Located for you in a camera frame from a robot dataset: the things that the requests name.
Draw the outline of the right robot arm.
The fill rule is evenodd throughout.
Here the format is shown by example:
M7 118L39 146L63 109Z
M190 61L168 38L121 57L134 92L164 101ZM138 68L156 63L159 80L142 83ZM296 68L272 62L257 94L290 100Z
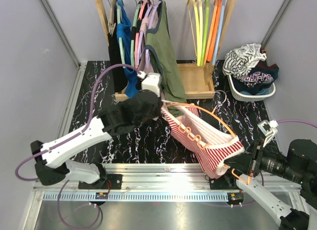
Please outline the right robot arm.
M317 145L309 139L295 139L283 155L264 141L254 142L242 154L224 163L231 173L224 177L230 189L239 187L273 218L281 230L317 228ZM298 191L306 209L290 206L273 190Z

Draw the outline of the black white striped tank top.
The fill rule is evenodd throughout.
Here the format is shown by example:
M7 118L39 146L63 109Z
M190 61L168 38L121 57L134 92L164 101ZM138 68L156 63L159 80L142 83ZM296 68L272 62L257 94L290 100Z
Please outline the black white striped tank top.
M225 55L222 71L225 75L242 77L248 75L260 61L266 61L267 56L262 52L261 44L244 44Z

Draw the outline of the orange hanger with red top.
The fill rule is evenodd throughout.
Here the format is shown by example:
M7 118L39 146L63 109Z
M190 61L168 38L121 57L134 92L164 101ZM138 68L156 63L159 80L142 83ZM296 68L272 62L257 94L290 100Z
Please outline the orange hanger with red top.
M226 133L226 134L231 134L233 136L237 136L238 135L233 131L233 129L222 119L220 118L218 115L216 115L216 110L217 110L217 107L213 108L212 110L207 110L205 108L202 108L196 104L193 104L193 103L178 103L178 102L172 102L172 101L167 101L163 98L163 94L161 95L161 100L163 102L163 105L162 107L165 107L169 110L169 112L174 116L174 117L179 117L182 115L182 113L180 113L180 111L178 109L176 109L175 107L177 105L182 105L182 106L192 106L194 108L196 108L198 110L198 113L199 113L199 117L201 119L203 119L205 122L207 122L208 124L210 124L211 126L213 126L214 128L218 129L219 131L223 132L223 133Z

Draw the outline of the yellow plastic hanger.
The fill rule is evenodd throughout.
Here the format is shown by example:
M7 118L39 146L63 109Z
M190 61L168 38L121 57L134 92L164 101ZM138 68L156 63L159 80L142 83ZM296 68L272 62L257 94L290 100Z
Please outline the yellow plastic hanger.
M198 15L198 7L196 0L187 0L188 6L188 14L191 25L196 62L197 66L200 66L201 59L201 36L200 36L200 23L199 23L199 15Z

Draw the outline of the red white striped top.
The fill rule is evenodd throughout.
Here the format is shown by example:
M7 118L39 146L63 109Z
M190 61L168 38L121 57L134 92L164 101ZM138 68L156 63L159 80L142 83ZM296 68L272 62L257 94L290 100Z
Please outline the red white striped top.
M175 108L182 113L181 116L174 117L167 108L161 108L171 128L171 135L194 153L202 170L210 178L217 179L224 175L228 169L224 161L245 151L239 138L205 122L192 106L177 105Z

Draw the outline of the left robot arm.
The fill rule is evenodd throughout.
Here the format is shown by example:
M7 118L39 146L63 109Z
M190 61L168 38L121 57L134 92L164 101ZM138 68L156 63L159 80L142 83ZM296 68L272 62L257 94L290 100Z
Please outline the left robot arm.
M107 107L85 126L59 139L46 143L32 142L39 181L44 186L70 180L84 182L90 188L103 188L107 172L101 163L80 163L71 160L71 157L95 144L132 132L148 120L159 117L161 107L159 95L142 90L131 99Z

